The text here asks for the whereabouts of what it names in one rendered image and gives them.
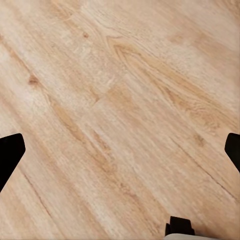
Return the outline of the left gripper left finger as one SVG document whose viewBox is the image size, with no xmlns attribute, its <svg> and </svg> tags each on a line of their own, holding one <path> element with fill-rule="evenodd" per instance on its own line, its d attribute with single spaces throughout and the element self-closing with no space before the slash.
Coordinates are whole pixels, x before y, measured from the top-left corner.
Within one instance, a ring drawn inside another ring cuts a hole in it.
<svg viewBox="0 0 240 240">
<path fill-rule="evenodd" d="M 0 192 L 26 151 L 21 133 L 0 138 Z"/>
</svg>

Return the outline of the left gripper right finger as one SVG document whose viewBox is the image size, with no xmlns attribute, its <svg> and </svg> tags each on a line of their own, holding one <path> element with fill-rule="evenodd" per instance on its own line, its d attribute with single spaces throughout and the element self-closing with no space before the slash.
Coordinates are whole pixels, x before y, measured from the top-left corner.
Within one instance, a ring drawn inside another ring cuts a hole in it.
<svg viewBox="0 0 240 240">
<path fill-rule="evenodd" d="M 237 170 L 240 172 L 240 135 L 229 133 L 224 149 Z"/>
</svg>

